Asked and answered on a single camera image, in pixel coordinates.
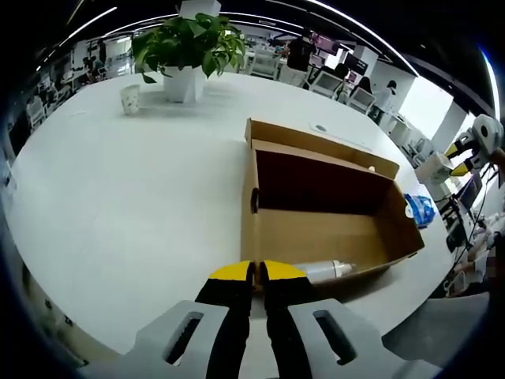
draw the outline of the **blue package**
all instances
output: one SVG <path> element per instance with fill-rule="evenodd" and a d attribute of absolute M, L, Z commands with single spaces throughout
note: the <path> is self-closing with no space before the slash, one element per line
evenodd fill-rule
<path fill-rule="evenodd" d="M 435 209 L 432 206 L 432 199 L 426 196 L 405 195 L 405 199 L 412 208 L 413 218 L 419 229 L 427 227 L 435 218 Z"/>

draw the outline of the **potted plant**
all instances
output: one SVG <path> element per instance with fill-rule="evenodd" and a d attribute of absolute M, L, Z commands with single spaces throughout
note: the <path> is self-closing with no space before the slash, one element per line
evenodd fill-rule
<path fill-rule="evenodd" d="M 221 75 L 227 65 L 244 64 L 245 43 L 225 17 L 198 13 L 194 20 L 175 17 L 133 39 L 133 56 L 146 83 L 155 83 L 144 68 L 159 71 L 168 99 L 198 100 L 205 76 Z"/>

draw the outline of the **round table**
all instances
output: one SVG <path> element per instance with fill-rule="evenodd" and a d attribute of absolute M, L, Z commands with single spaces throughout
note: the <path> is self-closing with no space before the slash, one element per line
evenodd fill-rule
<path fill-rule="evenodd" d="M 426 194 L 387 135 L 340 103 L 225 73 L 207 82 L 198 104 L 169 104 L 155 77 L 159 84 L 144 84 L 140 75 L 93 84 L 58 108 L 17 157 L 17 189 L 5 205 L 35 280 L 77 325 L 119 353 L 132 347 L 138 329 L 194 299 L 210 273 L 239 260 L 247 118 L 326 134 L 395 161 L 402 191 Z M 144 104 L 133 117 L 123 115 L 119 99 L 130 84 L 141 84 Z M 382 335 L 451 267 L 440 216 L 421 233 L 423 250 L 346 302 Z"/>

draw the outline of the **white flower pot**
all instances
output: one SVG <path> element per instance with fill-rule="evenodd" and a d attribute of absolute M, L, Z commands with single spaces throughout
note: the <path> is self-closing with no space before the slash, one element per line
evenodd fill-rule
<path fill-rule="evenodd" d="M 165 67 L 163 76 L 163 89 L 167 99 L 172 103 L 195 103 L 204 92 L 206 81 L 201 67 L 185 67 L 179 70 L 177 67 Z"/>

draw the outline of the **open cardboard box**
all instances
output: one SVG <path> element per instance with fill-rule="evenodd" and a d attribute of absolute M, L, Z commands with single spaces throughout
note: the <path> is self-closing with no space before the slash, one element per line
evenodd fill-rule
<path fill-rule="evenodd" d="M 396 163 L 251 119 L 245 139 L 243 260 L 355 264 L 338 282 L 383 270 L 424 247 L 395 184 Z"/>

